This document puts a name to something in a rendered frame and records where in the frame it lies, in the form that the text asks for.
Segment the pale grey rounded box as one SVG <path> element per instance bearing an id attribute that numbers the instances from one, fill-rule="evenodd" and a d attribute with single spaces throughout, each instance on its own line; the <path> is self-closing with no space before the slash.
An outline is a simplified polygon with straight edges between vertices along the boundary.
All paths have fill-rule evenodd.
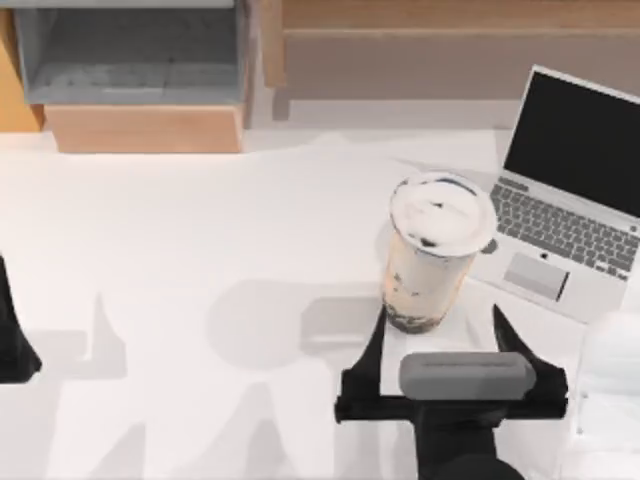
<path id="1" fill-rule="evenodd" d="M 519 353 L 411 353 L 400 362 L 399 387 L 421 401 L 520 400 L 537 375 Z"/>

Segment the bubble tea cup with lid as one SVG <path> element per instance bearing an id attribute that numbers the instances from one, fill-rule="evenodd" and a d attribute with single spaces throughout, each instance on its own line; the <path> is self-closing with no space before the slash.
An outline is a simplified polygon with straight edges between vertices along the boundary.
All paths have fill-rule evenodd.
<path id="1" fill-rule="evenodd" d="M 408 177 L 389 202 L 392 234 L 382 300 L 390 324 L 408 334 L 436 328 L 472 263 L 498 226 L 488 193 L 443 170 Z"/>

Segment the silver laptop with black screen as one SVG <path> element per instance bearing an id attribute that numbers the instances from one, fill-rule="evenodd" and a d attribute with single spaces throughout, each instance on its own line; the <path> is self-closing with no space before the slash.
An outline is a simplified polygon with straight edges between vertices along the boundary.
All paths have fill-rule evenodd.
<path id="1" fill-rule="evenodd" d="M 532 68 L 476 280 L 588 324 L 618 309 L 640 258 L 640 96 Z"/>

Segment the wooden open shelf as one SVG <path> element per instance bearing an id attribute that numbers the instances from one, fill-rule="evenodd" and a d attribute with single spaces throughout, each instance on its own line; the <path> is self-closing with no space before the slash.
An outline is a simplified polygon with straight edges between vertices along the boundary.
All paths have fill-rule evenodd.
<path id="1" fill-rule="evenodd" d="M 499 95 L 519 44 L 640 37 L 640 0 L 256 0 L 274 116 L 293 100 Z"/>

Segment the pale wooden drawer front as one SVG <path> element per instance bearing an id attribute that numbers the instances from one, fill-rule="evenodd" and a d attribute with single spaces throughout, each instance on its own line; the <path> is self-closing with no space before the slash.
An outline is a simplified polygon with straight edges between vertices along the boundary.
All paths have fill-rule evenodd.
<path id="1" fill-rule="evenodd" d="M 245 107 L 236 105 L 47 105 L 63 153 L 239 153 Z"/>

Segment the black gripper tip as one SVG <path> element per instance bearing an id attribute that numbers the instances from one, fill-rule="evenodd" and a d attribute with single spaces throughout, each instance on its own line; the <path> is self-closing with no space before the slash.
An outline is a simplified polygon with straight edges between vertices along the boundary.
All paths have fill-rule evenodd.
<path id="1" fill-rule="evenodd" d="M 41 368 L 42 361 L 19 324 L 0 255 L 0 385 L 27 383 Z"/>

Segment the grey pierced drawer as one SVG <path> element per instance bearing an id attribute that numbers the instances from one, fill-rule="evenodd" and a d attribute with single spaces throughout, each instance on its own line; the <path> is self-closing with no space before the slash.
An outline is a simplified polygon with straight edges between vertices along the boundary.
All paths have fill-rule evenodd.
<path id="1" fill-rule="evenodd" d="M 27 102 L 226 105 L 244 97 L 247 0 L 0 0 Z"/>

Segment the wooden cupboard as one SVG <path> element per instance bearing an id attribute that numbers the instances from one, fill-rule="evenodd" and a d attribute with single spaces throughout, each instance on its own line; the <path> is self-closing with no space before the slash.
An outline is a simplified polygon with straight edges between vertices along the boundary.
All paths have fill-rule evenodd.
<path id="1" fill-rule="evenodd" d="M 43 106 L 24 99 L 13 12 L 0 8 L 0 133 L 36 133 L 44 122 Z"/>

